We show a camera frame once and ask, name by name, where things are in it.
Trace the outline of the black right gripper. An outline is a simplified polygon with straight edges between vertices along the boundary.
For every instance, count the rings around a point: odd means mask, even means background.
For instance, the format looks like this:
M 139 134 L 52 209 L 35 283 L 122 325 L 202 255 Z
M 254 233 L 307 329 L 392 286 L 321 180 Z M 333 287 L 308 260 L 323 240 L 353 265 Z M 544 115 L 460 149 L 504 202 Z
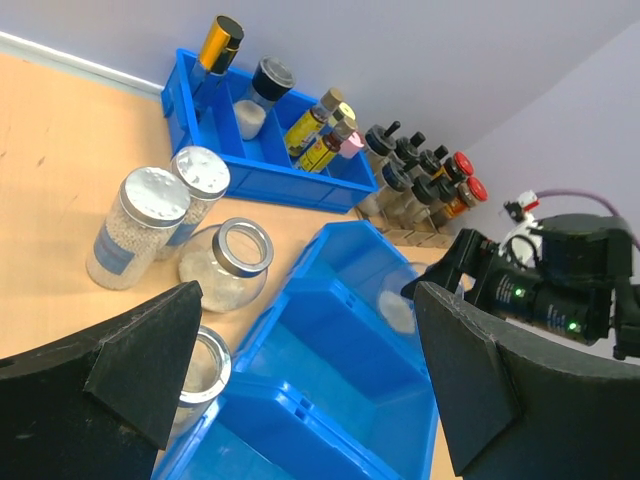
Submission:
M 420 282 L 431 282 L 454 293 L 463 274 L 474 280 L 474 286 L 464 294 L 464 300 L 488 314 L 497 310 L 489 299 L 496 289 L 498 273 L 505 269 L 499 255 L 499 244 L 475 229 L 463 228 L 441 260 L 427 267 L 416 279 L 402 287 L 400 295 L 413 300 Z

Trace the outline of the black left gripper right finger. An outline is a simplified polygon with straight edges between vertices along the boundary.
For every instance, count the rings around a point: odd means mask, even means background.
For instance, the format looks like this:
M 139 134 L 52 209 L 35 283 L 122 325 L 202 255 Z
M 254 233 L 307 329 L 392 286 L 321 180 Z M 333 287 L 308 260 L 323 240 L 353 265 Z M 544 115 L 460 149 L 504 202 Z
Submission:
M 456 475 L 636 479 L 639 368 L 489 315 L 432 283 L 415 307 Z

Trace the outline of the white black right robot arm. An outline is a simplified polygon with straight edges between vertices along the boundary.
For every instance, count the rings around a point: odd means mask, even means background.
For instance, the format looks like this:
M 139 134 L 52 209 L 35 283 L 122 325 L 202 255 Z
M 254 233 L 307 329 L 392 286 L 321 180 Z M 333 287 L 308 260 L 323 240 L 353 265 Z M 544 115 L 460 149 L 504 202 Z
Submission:
M 549 217 L 503 244 L 464 228 L 444 257 L 400 294 L 414 299 L 421 281 L 453 292 L 467 275 L 474 284 L 464 299 L 476 308 L 585 345 L 613 332 L 613 356 L 624 360 L 639 355 L 632 243 L 620 216 Z

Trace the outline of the foil lid jar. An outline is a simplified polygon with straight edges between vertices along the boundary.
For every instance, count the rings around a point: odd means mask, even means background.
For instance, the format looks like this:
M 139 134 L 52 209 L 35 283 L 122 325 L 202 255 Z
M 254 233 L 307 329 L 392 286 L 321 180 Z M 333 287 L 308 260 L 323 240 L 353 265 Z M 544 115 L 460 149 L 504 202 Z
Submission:
M 199 227 L 217 201 L 230 186 L 231 174 L 224 160 L 202 146 L 187 146 L 171 160 L 170 172 L 187 187 L 190 206 L 187 213 L 157 256 L 157 261 L 169 259 L 185 244 Z
M 90 278 L 110 290 L 133 287 L 183 222 L 190 203 L 187 187 L 169 171 L 141 167 L 130 172 L 87 258 Z

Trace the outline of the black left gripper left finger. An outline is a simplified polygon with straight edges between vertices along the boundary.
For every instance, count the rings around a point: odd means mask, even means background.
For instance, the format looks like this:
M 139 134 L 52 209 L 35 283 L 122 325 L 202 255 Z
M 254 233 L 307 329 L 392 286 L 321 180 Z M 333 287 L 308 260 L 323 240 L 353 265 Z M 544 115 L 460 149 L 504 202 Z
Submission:
M 165 449 L 201 322 L 181 283 L 1 361 L 4 479 L 148 479 Z

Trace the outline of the round glass jar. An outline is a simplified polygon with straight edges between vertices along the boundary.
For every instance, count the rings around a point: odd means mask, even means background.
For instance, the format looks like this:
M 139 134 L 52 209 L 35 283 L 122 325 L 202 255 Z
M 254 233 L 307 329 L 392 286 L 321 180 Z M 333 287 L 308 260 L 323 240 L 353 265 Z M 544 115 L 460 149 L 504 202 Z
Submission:
M 421 262 L 404 263 L 382 280 L 376 297 L 378 315 L 398 334 L 414 336 L 417 332 L 413 301 L 401 290 L 428 268 Z
M 253 302 L 261 293 L 274 259 L 274 246 L 258 223 L 243 217 L 206 227 L 185 243 L 178 274 L 196 281 L 206 311 L 227 313 Z
M 226 388 L 232 372 L 228 345 L 213 329 L 201 325 L 180 393 L 170 438 L 189 430 Z

